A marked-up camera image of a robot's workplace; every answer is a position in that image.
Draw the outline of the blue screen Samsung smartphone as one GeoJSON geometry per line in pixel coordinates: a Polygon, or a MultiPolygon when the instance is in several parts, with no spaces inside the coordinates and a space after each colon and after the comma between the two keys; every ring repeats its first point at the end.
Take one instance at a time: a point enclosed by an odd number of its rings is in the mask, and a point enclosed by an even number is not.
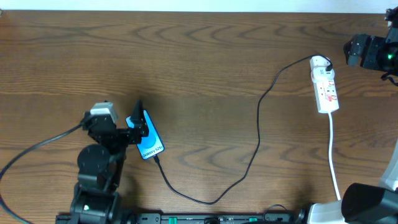
{"type": "Polygon", "coordinates": [[[129,143],[135,144],[141,157],[146,160],[163,152],[165,146],[147,110],[144,110],[144,117],[149,128],[149,135],[147,137],[141,137],[138,132],[133,130],[134,125],[130,122],[130,116],[126,118],[126,123],[128,126],[129,143]]]}

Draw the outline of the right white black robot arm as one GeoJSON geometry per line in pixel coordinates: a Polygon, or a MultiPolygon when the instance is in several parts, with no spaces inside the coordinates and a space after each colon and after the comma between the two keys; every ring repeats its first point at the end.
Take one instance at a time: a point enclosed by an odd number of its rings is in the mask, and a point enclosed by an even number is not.
{"type": "MultiPolygon", "coordinates": [[[[397,85],[397,8],[387,9],[384,19],[389,28],[385,37],[356,34],[345,43],[343,52],[348,65],[381,71],[381,80],[397,85]]],[[[318,110],[331,115],[338,107],[332,93],[331,63],[316,55],[310,58],[310,66],[318,110]]],[[[397,153],[393,153],[377,186],[353,183],[336,201],[301,210],[296,223],[397,223],[397,153]]]]}

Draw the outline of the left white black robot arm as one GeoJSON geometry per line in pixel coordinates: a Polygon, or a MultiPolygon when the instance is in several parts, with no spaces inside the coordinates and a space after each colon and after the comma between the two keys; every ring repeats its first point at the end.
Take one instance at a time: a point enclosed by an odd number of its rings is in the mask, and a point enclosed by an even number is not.
{"type": "Polygon", "coordinates": [[[121,208],[117,193],[126,150],[149,135],[142,101],[137,101],[131,115],[132,128],[117,128],[117,114],[111,102],[97,103],[80,121],[95,144],[84,147],[78,155],[78,182],[65,223],[107,224],[135,223],[131,209],[121,208]]]}

